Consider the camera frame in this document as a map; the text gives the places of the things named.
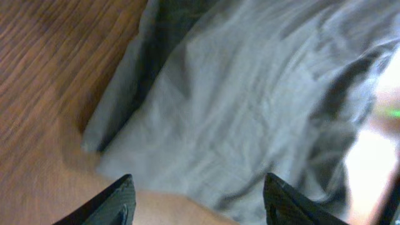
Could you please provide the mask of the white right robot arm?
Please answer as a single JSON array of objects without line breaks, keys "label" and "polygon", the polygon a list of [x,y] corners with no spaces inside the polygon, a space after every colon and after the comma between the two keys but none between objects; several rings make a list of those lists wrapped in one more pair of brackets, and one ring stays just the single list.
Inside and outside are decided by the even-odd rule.
[{"label": "white right robot arm", "polygon": [[376,224],[399,174],[399,50],[374,90],[372,111],[346,156],[349,224]]}]

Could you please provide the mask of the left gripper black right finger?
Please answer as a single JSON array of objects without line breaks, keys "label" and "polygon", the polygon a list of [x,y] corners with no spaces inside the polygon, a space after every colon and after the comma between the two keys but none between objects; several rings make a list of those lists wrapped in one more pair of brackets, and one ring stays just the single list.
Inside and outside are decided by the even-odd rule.
[{"label": "left gripper black right finger", "polygon": [[266,174],[263,200],[267,225],[346,225],[273,173]]}]

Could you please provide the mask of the grey shorts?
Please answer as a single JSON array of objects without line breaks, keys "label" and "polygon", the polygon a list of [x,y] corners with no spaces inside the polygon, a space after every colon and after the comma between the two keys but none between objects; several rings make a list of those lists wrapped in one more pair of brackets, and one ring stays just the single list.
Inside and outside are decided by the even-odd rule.
[{"label": "grey shorts", "polygon": [[82,146],[241,224],[266,221],[266,173],[344,219],[344,157],[398,47],[393,0],[148,1]]}]

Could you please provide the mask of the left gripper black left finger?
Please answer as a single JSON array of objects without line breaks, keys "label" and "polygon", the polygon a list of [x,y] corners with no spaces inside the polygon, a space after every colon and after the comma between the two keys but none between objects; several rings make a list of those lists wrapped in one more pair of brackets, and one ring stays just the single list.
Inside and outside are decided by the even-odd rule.
[{"label": "left gripper black left finger", "polygon": [[133,177],[125,174],[54,225],[132,225],[135,209]]}]

